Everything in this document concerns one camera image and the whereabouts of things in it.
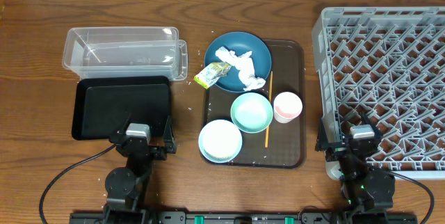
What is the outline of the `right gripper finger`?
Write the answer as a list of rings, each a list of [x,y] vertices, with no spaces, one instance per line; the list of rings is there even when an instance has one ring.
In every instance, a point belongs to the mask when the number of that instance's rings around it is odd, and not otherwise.
[[[319,120],[319,126],[318,126],[318,135],[316,139],[316,145],[315,150],[317,152],[325,151],[328,148],[329,142],[327,139],[327,134],[325,131],[325,127],[323,124],[322,119]]]
[[[382,137],[382,132],[376,127],[375,124],[371,122],[371,120],[364,111],[360,113],[360,116],[362,119],[362,125],[368,125],[373,130],[375,137]]]

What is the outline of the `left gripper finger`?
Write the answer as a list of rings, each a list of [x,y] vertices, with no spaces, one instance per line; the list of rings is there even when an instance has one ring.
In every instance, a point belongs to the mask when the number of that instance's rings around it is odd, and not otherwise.
[[[163,142],[167,153],[175,154],[177,152],[177,144],[173,134],[172,117],[169,115],[165,123],[163,133]]]
[[[128,117],[112,131],[111,135],[109,136],[109,140],[116,141],[119,140],[121,136],[124,136],[127,127],[129,126],[130,123],[131,123],[131,116],[128,115]]]

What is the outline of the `pink white cup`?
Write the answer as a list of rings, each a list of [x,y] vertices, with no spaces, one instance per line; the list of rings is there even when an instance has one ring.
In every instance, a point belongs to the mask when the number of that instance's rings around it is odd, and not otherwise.
[[[288,123],[297,118],[302,109],[302,100],[291,92],[280,93],[273,101],[274,119],[279,123]]]

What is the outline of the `mint green bowl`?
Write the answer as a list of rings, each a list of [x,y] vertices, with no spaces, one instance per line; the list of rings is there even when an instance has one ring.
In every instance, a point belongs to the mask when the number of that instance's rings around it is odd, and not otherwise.
[[[271,124],[273,108],[263,95],[244,93],[233,101],[230,117],[241,131],[255,134],[265,130]]]

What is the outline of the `yellow green snack wrapper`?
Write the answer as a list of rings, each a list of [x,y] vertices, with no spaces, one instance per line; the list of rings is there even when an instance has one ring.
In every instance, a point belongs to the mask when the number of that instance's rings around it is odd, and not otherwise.
[[[193,80],[205,89],[208,89],[216,84],[221,77],[225,77],[231,68],[232,66],[226,62],[210,63],[196,74]]]

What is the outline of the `white napkin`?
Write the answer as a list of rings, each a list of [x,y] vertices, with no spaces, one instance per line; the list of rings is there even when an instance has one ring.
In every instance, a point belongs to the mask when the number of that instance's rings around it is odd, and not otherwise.
[[[266,84],[266,80],[264,78],[260,78],[255,75],[251,55],[252,51],[247,51],[244,54],[237,56],[235,51],[228,50],[225,47],[220,47],[216,51],[216,56],[222,62],[226,62],[238,70],[238,78],[245,86],[243,88],[244,91],[262,88]]]

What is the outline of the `dark blue plate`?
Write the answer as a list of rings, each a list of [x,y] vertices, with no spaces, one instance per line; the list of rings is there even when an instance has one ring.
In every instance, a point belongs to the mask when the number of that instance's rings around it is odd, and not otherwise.
[[[216,56],[216,50],[225,47],[234,51],[237,56],[252,51],[251,59],[256,77],[267,79],[272,68],[272,56],[265,42],[255,35],[246,32],[230,32],[217,37],[208,47],[204,66],[210,63],[220,62]],[[238,77],[239,71],[232,67],[225,77],[219,78],[215,86],[232,92],[243,93],[245,85]]]

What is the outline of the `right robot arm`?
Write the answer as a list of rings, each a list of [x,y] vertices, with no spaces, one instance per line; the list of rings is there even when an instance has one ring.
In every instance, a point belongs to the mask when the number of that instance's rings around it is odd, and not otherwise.
[[[349,212],[376,212],[393,207],[394,176],[373,168],[366,158],[378,151],[382,132],[363,113],[361,124],[352,126],[342,141],[328,141],[324,124],[318,131],[315,150],[325,153],[327,162],[337,161],[341,190],[350,202]]]

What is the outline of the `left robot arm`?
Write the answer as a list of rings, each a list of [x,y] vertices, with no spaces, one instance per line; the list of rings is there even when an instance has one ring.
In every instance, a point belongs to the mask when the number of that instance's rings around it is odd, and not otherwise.
[[[109,141],[123,157],[126,166],[112,170],[106,178],[107,206],[118,211],[134,211],[143,203],[154,161],[165,161],[168,154],[177,152],[172,131],[172,118],[167,117],[163,130],[163,146],[151,145],[149,125],[126,120],[110,135]]]

